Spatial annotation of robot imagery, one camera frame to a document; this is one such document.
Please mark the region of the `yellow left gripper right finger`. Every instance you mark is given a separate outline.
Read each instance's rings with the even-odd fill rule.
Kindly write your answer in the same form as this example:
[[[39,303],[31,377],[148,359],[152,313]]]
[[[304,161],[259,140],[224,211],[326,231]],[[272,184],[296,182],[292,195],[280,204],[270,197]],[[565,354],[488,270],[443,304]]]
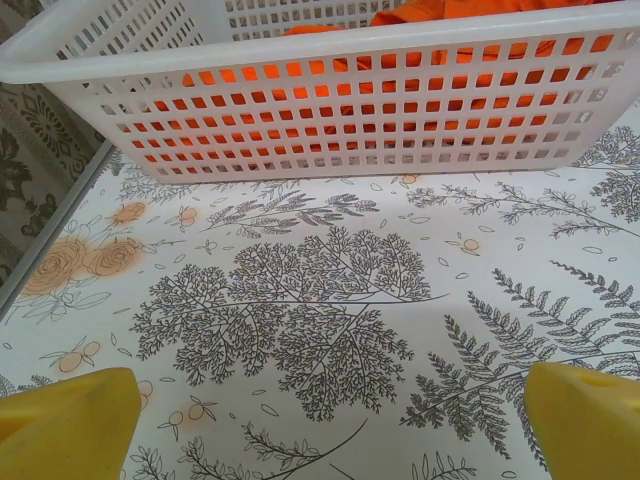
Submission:
[[[524,405],[553,479],[639,477],[639,383],[560,363],[528,373]]]

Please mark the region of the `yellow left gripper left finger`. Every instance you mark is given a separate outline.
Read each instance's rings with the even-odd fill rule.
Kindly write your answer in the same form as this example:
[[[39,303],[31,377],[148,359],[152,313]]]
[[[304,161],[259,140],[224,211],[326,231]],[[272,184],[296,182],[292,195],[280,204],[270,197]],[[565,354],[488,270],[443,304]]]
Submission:
[[[109,368],[1,399],[3,479],[117,479],[141,411],[132,370]]]

